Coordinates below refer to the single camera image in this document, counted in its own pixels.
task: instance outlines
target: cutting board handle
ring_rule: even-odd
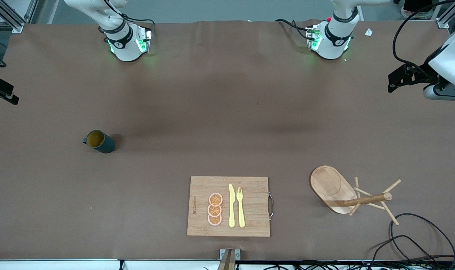
[[[269,195],[269,197],[267,198],[268,199],[268,202],[267,202],[268,210],[269,210],[269,199],[271,199],[271,213],[269,214],[269,221],[271,221],[272,216],[274,215],[274,199],[272,198],[272,195],[271,195],[270,191],[268,191],[267,193]]]

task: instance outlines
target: toy orange slice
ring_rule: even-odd
[[[209,204],[212,206],[220,206],[223,203],[223,197],[219,193],[212,193],[209,196]]]
[[[211,216],[211,217],[219,217],[219,215],[221,214],[222,212],[222,208],[220,206],[212,206],[212,205],[209,205],[207,207],[207,213]]]
[[[217,226],[219,224],[221,224],[221,222],[223,221],[223,217],[220,215],[219,217],[211,217],[211,216],[208,216],[207,217],[207,221],[209,222],[209,224],[211,224],[212,226]]]

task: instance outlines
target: metal handle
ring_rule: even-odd
[[[268,192],[268,195],[269,195],[268,200],[271,199],[271,208],[272,208],[272,212],[269,215],[269,221],[270,221],[272,219],[272,216],[274,215],[274,199],[271,196],[271,192]]]

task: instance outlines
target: wooden stand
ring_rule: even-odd
[[[334,212],[352,216],[361,205],[369,205],[385,210],[392,222],[399,225],[394,215],[387,207],[385,201],[392,200],[389,193],[401,180],[397,180],[382,193],[371,195],[359,188],[358,178],[354,179],[356,187],[353,188],[344,177],[331,166],[320,166],[311,174],[310,184],[313,191]]]

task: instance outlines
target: yellow fork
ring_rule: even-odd
[[[239,203],[239,226],[244,228],[246,222],[244,221],[244,211],[242,210],[242,188],[236,188],[236,199],[238,199]]]

